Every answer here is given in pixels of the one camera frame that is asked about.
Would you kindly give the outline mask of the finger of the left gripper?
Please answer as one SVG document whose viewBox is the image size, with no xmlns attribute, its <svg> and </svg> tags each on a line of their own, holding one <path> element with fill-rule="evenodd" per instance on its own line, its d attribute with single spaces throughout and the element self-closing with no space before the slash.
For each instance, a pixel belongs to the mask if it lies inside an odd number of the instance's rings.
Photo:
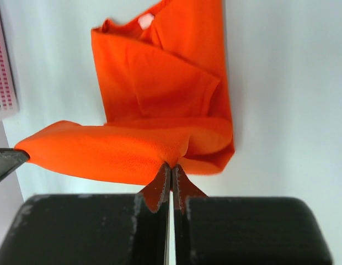
<svg viewBox="0 0 342 265">
<path fill-rule="evenodd" d="M 30 156 L 23 150 L 0 148 L 0 182 L 29 159 Z"/>
</svg>

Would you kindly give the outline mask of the orange t shirt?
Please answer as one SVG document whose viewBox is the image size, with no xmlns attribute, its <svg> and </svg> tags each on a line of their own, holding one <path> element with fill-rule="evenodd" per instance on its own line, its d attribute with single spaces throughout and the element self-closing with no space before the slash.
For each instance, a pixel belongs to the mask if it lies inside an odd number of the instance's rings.
<svg viewBox="0 0 342 265">
<path fill-rule="evenodd" d="M 160 1 L 91 30 L 106 123 L 58 121 L 15 145 L 69 176 L 146 185 L 163 164 L 223 171 L 234 154 L 222 1 Z"/>
</svg>

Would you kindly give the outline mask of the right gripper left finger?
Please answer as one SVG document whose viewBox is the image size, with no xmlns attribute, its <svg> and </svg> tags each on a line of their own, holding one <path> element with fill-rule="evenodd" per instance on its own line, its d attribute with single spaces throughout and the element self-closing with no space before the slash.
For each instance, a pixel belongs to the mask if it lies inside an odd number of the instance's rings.
<svg viewBox="0 0 342 265">
<path fill-rule="evenodd" d="M 167 264 L 171 170 L 136 194 L 45 194 L 18 210 L 0 264 Z"/>
</svg>

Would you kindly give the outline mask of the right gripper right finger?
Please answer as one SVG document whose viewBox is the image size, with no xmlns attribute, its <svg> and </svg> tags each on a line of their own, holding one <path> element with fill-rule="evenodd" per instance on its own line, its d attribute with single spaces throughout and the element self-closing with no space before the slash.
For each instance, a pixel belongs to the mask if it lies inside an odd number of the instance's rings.
<svg viewBox="0 0 342 265">
<path fill-rule="evenodd" d="M 172 171 L 177 264 L 332 264 L 308 205 L 292 197 L 209 197 Z"/>
</svg>

